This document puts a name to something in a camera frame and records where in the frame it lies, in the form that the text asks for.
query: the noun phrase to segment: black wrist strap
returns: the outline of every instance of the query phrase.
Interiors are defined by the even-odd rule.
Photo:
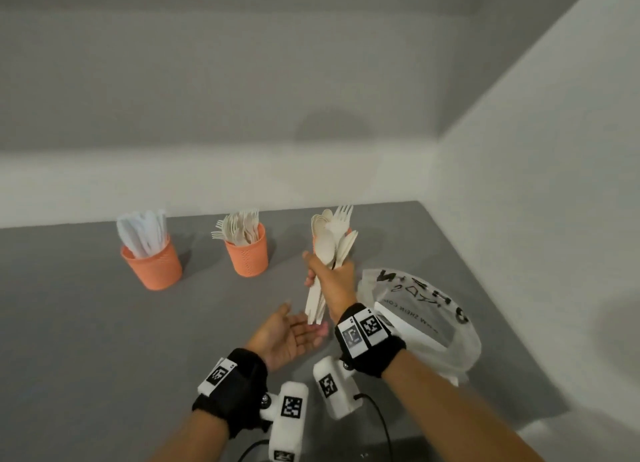
[[[243,428],[268,428],[269,423],[260,418],[260,403],[267,393],[267,366],[256,353],[235,349],[218,362],[198,391],[192,410],[226,420],[229,438]]]
[[[375,313],[363,304],[350,306],[335,327],[342,360],[356,371],[381,377],[396,354],[406,349],[400,337],[391,334]]]

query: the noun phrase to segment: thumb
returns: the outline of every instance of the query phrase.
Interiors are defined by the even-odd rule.
[[[316,276],[320,279],[320,281],[324,281],[327,278],[327,275],[331,275],[331,270],[327,268],[327,266],[320,261],[313,253],[309,253],[305,251],[302,254],[302,258],[304,259],[307,266],[316,273]]]

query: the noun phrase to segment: forearm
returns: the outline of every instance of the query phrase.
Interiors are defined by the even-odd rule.
[[[543,462],[498,417],[407,350],[396,355],[382,378],[447,462]]]
[[[148,462],[215,462],[228,439],[226,421],[195,410]]]

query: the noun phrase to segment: gray table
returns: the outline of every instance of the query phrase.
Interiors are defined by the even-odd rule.
[[[208,238],[221,216],[171,219],[183,279],[162,292],[144,289],[118,253],[114,223],[0,230],[0,459],[140,461],[179,425],[196,387],[220,355],[241,345],[277,305],[303,309],[300,255],[310,247],[317,210],[260,214],[270,264],[263,275],[235,274],[221,242]],[[483,342],[470,384],[514,426],[566,410],[559,393],[492,304],[475,277],[417,202],[357,206],[352,225],[359,268],[391,267],[421,276],[452,295]],[[334,422],[311,368],[320,352],[269,377],[310,387],[305,460],[386,460],[371,407]],[[432,452],[379,380],[356,375],[380,405],[398,460]],[[243,433],[224,460],[235,461],[261,437]],[[265,459],[264,448],[253,459]]]

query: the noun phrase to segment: white device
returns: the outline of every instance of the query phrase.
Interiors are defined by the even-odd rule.
[[[324,398],[329,416],[340,420],[362,406],[362,399],[353,397],[360,393],[353,374],[340,359],[327,356],[314,365],[314,378]]]
[[[309,388],[304,383],[287,381],[280,394],[265,393],[260,417],[273,422],[269,437],[269,460],[298,462],[307,417]]]

